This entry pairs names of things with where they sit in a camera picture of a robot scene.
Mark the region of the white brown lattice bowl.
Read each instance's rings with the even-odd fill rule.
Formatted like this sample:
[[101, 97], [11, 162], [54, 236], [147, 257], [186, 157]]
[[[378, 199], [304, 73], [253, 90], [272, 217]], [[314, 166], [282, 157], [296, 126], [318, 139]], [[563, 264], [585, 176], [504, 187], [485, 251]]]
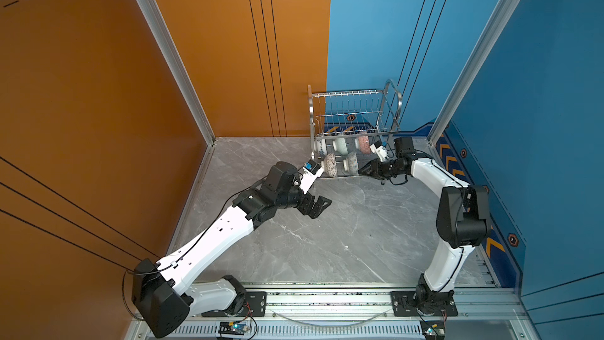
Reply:
[[338, 164], [335, 153], [327, 154], [321, 162], [324, 173], [330, 178], [338, 176]]

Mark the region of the pale green ribbed bowl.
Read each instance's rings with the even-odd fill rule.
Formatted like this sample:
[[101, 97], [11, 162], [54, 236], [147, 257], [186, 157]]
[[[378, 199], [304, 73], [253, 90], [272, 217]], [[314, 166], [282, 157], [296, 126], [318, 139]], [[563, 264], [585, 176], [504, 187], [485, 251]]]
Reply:
[[333, 149], [336, 153], [341, 155], [348, 155], [349, 149], [346, 143], [346, 138], [337, 137], [332, 141]]

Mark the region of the stainless steel dish rack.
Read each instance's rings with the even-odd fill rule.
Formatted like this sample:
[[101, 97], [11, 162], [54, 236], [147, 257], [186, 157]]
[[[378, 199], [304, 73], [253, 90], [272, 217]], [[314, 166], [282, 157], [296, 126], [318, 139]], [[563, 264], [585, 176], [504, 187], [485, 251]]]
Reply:
[[391, 79], [380, 89], [314, 92], [308, 87], [311, 159], [321, 164], [325, 155], [316, 151], [315, 141], [325, 139], [328, 154], [336, 155], [335, 178], [353, 177], [344, 171], [343, 160], [347, 155], [336, 153], [332, 141], [346, 138], [349, 153], [357, 153], [360, 168], [373, 159], [379, 160], [376, 154], [363, 154], [356, 148], [355, 140], [360, 135], [367, 135], [370, 144], [381, 141], [388, 151], [388, 160], [394, 158], [393, 139], [400, 130], [402, 109], [402, 93]]

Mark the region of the blue floral white bowl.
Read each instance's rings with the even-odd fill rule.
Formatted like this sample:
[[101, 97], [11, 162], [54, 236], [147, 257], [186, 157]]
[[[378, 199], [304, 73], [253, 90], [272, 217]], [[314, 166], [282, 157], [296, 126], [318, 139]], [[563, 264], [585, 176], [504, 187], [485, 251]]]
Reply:
[[316, 146], [316, 151], [320, 155], [326, 155], [326, 154], [328, 154], [327, 144], [326, 144], [326, 140], [325, 139], [317, 139], [315, 141], [315, 146]]

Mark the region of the dark blue petal bowl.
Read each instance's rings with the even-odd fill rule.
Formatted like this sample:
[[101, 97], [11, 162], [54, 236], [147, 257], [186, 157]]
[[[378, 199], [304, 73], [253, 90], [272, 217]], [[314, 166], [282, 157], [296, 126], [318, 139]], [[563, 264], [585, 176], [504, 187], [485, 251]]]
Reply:
[[356, 152], [350, 152], [343, 160], [344, 171], [352, 176], [359, 174], [359, 161]]

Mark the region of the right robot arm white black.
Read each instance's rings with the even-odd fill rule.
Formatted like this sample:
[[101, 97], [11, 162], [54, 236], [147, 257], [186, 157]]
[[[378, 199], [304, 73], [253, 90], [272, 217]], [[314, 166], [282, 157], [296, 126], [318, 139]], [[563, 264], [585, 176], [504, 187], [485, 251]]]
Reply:
[[389, 182], [400, 175], [411, 176], [439, 198], [436, 230], [440, 240], [409, 303], [420, 316], [445, 314], [455, 304], [454, 289], [462, 266], [491, 231], [488, 193], [485, 187], [446, 171], [431, 155], [417, 150], [412, 138], [399, 137], [394, 146], [393, 159], [373, 159], [359, 168], [359, 174]]

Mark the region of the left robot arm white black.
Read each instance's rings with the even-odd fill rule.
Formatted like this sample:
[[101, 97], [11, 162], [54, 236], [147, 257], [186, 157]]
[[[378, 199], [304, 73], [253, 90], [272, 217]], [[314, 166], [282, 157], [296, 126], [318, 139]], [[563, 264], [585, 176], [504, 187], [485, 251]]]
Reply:
[[194, 286], [195, 280], [239, 240], [294, 208], [316, 219], [331, 201], [310, 193], [325, 168], [308, 161], [301, 168], [280, 161], [263, 178], [235, 193], [217, 218], [185, 246], [158, 261], [140, 261], [133, 277], [131, 301], [156, 338], [171, 335], [188, 317], [219, 312], [236, 316], [245, 306], [246, 289], [232, 275]]

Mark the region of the left green circuit board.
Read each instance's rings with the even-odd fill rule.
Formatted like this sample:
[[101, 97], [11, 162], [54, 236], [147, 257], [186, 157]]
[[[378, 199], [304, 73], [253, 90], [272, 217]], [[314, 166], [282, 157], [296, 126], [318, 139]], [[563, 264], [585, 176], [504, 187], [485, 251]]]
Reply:
[[252, 334], [253, 330], [246, 322], [221, 321], [217, 330], [218, 339], [244, 339]]

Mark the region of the green circuit board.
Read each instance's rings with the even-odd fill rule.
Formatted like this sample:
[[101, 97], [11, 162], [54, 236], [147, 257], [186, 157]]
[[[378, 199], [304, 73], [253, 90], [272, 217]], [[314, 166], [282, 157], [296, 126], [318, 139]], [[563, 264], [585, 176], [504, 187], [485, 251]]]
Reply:
[[252, 334], [253, 330], [246, 322], [221, 321], [217, 330], [218, 339], [244, 339]]
[[446, 328], [442, 321], [420, 322], [422, 335], [425, 340], [445, 340]]

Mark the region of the right green circuit board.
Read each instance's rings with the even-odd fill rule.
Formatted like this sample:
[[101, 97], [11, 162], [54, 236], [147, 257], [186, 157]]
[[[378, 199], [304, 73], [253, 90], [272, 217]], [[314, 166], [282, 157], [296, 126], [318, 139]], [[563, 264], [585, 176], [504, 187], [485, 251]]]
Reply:
[[446, 328], [442, 321], [420, 322], [422, 335], [425, 340], [445, 340]]

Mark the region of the aluminium front rail frame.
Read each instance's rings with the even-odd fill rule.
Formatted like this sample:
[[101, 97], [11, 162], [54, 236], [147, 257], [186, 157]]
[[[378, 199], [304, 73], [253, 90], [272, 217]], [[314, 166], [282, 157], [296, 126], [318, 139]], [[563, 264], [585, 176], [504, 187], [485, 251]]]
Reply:
[[461, 287], [454, 300], [459, 316], [403, 316], [393, 312], [390, 293], [412, 291], [388, 283], [261, 284], [264, 317], [198, 314], [188, 317], [170, 339], [218, 339], [221, 321], [246, 322], [244, 339], [424, 339], [420, 322], [445, 323], [445, 339], [538, 339], [539, 335], [512, 289]]

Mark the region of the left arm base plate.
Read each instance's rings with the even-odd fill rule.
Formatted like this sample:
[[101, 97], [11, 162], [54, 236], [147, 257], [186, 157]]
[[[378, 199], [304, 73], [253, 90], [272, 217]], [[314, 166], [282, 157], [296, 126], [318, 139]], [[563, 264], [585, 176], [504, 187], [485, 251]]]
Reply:
[[237, 296], [234, 303], [222, 311], [222, 314], [229, 317], [244, 317], [249, 314], [254, 318], [264, 317], [266, 308], [266, 291], [248, 291], [245, 296]]

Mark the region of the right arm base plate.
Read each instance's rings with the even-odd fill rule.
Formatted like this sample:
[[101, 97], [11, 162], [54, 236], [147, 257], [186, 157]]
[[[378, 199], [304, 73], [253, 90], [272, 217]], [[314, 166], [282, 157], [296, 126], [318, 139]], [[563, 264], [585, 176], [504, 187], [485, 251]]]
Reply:
[[454, 300], [454, 291], [439, 293], [436, 297], [420, 300], [415, 292], [392, 291], [390, 293], [393, 312], [396, 317], [403, 316], [459, 316]]

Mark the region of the right aluminium corner post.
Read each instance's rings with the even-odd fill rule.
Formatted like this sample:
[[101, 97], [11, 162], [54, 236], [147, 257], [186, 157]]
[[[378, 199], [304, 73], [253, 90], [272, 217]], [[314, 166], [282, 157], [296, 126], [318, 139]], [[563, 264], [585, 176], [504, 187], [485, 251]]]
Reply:
[[451, 121], [457, 108], [469, 91], [492, 48], [501, 36], [521, 0], [498, 0], [478, 41], [476, 42], [458, 79], [442, 106], [427, 136], [429, 145], [435, 146]]

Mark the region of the aluminium corner post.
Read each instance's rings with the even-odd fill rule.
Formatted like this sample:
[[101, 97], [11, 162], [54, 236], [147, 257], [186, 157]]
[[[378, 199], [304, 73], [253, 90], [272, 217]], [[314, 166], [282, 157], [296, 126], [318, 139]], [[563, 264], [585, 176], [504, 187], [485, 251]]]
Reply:
[[152, 32], [157, 46], [169, 67], [171, 74], [177, 83], [181, 95], [187, 104], [191, 115], [201, 132], [204, 141], [209, 146], [215, 144], [215, 134], [209, 123], [209, 119], [201, 105], [186, 66], [179, 54], [177, 46], [168, 29], [168, 25], [160, 11], [157, 0], [135, 0], [141, 10], [143, 17]]
[[435, 146], [451, 121], [457, 108], [469, 91], [492, 48], [501, 36], [521, 0], [498, 0], [478, 41], [476, 42], [458, 79], [442, 106], [427, 136], [429, 145]]

